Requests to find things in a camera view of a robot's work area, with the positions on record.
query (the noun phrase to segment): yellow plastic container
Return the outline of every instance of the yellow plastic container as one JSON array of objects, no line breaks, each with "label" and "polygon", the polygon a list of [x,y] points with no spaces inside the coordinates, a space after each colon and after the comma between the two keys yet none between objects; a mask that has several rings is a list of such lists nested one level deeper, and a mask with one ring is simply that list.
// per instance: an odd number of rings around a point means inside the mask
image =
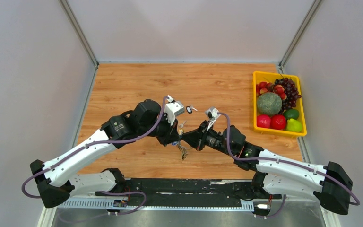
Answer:
[{"label": "yellow plastic container", "polygon": [[267,128],[261,128],[257,126],[257,116],[260,115],[260,113],[257,111],[257,91],[256,91],[256,85],[259,84],[262,81],[265,81],[267,83],[271,82],[274,83],[275,79],[282,79],[283,77],[287,77],[289,79],[292,79],[295,82],[295,86],[298,90],[298,94],[301,95],[300,90],[300,81],[297,76],[295,75],[286,75],[286,74],[280,74],[280,73],[272,73],[272,72],[261,72],[261,71],[255,71],[254,72],[254,79],[253,79],[253,96],[254,96],[254,131],[260,132],[260,133],[266,133],[266,134],[273,134],[278,136],[288,136],[288,137],[300,137],[307,135],[307,125],[305,124],[305,118],[304,118],[304,108],[303,108],[303,100],[302,98],[299,98],[296,101],[296,107],[294,109],[298,110],[300,113],[298,117],[298,121],[302,124],[302,131],[301,132],[292,132],[292,131],[286,131],[286,130],[276,130],[276,129],[267,129]]}]

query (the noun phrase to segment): robotic arm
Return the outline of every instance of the robotic arm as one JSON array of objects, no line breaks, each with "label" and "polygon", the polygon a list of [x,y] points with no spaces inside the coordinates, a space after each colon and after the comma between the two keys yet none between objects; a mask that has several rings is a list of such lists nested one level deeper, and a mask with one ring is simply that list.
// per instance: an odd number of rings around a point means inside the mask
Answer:
[{"label": "robotic arm", "polygon": [[[33,176],[30,179],[35,179],[40,193],[40,197],[33,198],[41,198],[44,206],[51,208],[71,196],[88,192],[122,192],[125,179],[118,169],[88,175],[78,175],[77,172],[99,157],[149,136],[156,137],[164,146],[181,139],[196,150],[209,146],[231,155],[239,168],[256,171],[251,183],[254,188],[269,194],[288,194],[320,201],[321,206],[334,213],[348,213],[350,194],[324,176],[337,179],[351,191],[353,182],[339,164],[314,165],[279,156],[246,142],[246,137],[233,125],[223,133],[216,132],[212,126],[222,113],[214,107],[206,111],[209,121],[204,121],[196,130],[180,138],[176,117],[184,112],[184,106],[170,96],[166,100],[169,103],[165,104],[164,98],[162,109],[153,100],[140,102],[133,111],[111,117],[93,135],[65,154],[47,162],[36,160],[31,163]],[[299,166],[315,170],[311,172]],[[25,183],[22,189],[27,195]]]}]

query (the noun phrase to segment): bunch of grapes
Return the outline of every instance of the bunch of grapes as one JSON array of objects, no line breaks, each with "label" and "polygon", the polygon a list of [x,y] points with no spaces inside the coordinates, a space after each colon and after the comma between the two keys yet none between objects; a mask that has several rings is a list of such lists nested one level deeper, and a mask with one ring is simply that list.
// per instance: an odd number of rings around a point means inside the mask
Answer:
[{"label": "bunch of grapes", "polygon": [[297,99],[301,98],[301,95],[298,94],[298,90],[295,87],[295,83],[292,79],[276,79],[275,85],[277,84],[282,85],[287,95],[287,99],[282,100],[282,109],[279,111],[279,114],[282,114],[284,110],[289,110],[296,107],[296,101]]}]

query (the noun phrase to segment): wooden tabletop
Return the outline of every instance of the wooden tabletop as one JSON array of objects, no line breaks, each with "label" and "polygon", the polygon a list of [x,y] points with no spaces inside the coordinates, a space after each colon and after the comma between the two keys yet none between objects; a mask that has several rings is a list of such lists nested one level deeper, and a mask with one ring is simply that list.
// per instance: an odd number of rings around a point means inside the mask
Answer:
[{"label": "wooden tabletop", "polygon": [[[246,135],[248,142],[301,161],[296,139],[252,130],[252,74],[256,70],[276,72],[273,64],[101,64],[78,141],[84,141],[110,117],[133,110],[145,99],[161,104],[164,96],[171,95],[185,106],[198,109],[177,118],[187,121],[185,132],[198,128],[207,120],[204,111],[215,106],[229,115],[231,124]],[[214,130],[225,128],[226,120],[221,117]],[[209,147],[190,150],[182,161],[182,152],[175,146],[164,147],[151,137],[101,157],[80,173],[106,168],[119,168],[125,177],[251,179],[254,174],[239,169],[231,157]]]}]

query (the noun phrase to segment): metal corner post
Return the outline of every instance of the metal corner post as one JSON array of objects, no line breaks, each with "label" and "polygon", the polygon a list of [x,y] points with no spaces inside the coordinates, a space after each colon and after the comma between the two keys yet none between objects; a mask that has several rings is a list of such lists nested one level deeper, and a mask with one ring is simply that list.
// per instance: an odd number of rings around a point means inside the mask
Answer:
[{"label": "metal corner post", "polygon": [[92,63],[97,68],[99,65],[98,60],[96,59],[93,50],[90,47],[90,44],[88,43],[83,30],[81,29],[80,25],[77,22],[76,16],[74,16],[73,11],[71,10],[71,7],[69,5],[69,2],[67,0],[58,0],[59,3],[62,5],[63,10],[65,11],[66,15],[68,16],[68,19],[73,26],[75,32],[77,33],[77,36],[79,37],[81,43],[83,44],[84,49],[86,50],[88,56],[90,57]]},{"label": "metal corner post", "polygon": [[293,38],[292,42],[290,43],[290,45],[287,48],[285,54],[283,55],[282,60],[279,63],[279,67],[281,69],[283,69],[285,67],[287,61],[289,60],[290,56],[293,53],[294,48],[296,47],[296,45],[300,41],[300,38],[304,34],[305,29],[307,28],[308,24],[310,23],[311,19],[313,18],[313,16],[317,12],[317,10],[318,10],[318,8],[319,8],[319,6],[320,6],[320,4],[322,2],[323,2],[323,0],[314,0],[314,2],[312,3],[310,9],[307,12],[307,15],[305,15],[304,20],[302,21],[300,27],[297,30],[297,33],[294,35],[294,38]]}]

